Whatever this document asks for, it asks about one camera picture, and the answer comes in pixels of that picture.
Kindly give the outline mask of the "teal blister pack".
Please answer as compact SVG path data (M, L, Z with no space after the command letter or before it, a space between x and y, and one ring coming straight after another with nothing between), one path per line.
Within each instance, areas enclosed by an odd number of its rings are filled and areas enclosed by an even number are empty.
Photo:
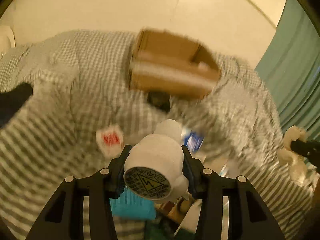
M144 199L125 187L117 199L110 199L114 216L131 220L154 220L156 210L151 200Z

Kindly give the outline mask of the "red white sachet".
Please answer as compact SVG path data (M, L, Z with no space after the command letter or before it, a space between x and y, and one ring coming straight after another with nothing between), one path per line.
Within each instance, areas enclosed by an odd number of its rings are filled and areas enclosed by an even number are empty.
M124 135L118 125L96 131L97 145L105 158L118 157L124 146Z

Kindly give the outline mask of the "blue white packet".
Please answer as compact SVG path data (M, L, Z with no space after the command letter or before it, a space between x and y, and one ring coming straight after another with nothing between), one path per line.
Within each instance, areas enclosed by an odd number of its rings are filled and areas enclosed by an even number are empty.
M182 144L187 147L190 153L195 153L201 148L204 136L189 128L182 128L181 134Z

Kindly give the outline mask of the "white plug adapter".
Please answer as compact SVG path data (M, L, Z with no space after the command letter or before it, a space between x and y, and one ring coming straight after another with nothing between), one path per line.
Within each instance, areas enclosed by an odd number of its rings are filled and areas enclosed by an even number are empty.
M181 125L167 119L131 148L124 165L124 181L133 193L156 203L177 203L187 192L181 133Z

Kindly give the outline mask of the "small black object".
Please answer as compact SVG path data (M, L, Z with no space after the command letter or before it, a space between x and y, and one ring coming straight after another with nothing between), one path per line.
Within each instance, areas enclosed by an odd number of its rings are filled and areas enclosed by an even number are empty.
M147 102L153 107L164 111L165 113L170 111L170 95L165 92L148 92Z

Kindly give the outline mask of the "teal curtain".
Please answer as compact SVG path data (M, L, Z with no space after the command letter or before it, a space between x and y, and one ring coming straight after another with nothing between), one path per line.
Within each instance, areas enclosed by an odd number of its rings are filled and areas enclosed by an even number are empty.
M319 141L319 35L297 0L286 0L255 69L273 96L281 129L302 127Z

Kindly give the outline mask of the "grey checked bed quilt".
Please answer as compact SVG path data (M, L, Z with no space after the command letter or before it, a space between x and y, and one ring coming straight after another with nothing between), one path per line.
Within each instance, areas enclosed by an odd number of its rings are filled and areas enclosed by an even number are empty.
M62 180L90 176L108 165L96 131L116 124L136 144L157 124L174 119L204 134L204 165L246 176L287 239L311 207L311 191L296 185L277 150L282 132L264 82L245 61L214 53L221 79L200 101L170 100L170 112L128 88L135 35L69 31L16 47L1 58L1 92L27 82L33 93L1 129L1 217L25 239Z

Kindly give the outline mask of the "brown cardboard box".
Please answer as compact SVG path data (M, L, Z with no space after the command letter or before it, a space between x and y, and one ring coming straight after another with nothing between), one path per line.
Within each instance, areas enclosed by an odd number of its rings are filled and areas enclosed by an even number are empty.
M220 78L221 70L208 48L186 36L144 28L132 47L131 90L202 99Z

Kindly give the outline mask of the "white tufted headboard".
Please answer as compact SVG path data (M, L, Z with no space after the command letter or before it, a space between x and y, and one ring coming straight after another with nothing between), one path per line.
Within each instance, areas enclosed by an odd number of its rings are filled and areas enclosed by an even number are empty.
M0 53L3 57L11 48L14 48L15 36L12 29L9 26L0 26Z

